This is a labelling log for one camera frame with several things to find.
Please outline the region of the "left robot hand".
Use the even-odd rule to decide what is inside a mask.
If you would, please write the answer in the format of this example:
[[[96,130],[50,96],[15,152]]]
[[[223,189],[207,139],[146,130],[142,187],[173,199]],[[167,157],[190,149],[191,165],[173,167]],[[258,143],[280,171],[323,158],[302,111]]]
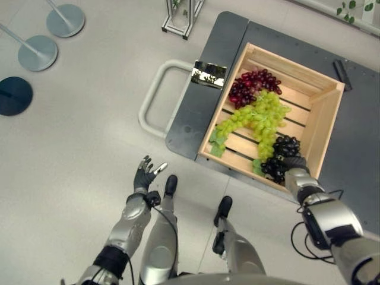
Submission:
[[[146,194],[152,181],[168,167],[168,163],[164,162],[153,170],[154,164],[151,161],[149,155],[140,161],[133,181],[134,193]]]

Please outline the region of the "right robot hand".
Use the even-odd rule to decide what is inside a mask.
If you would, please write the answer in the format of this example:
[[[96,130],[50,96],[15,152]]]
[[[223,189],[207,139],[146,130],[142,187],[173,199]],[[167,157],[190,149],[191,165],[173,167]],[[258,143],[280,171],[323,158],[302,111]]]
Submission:
[[[309,169],[306,165],[306,159],[304,157],[285,157],[283,159],[285,166],[290,169],[303,169],[309,173]]]

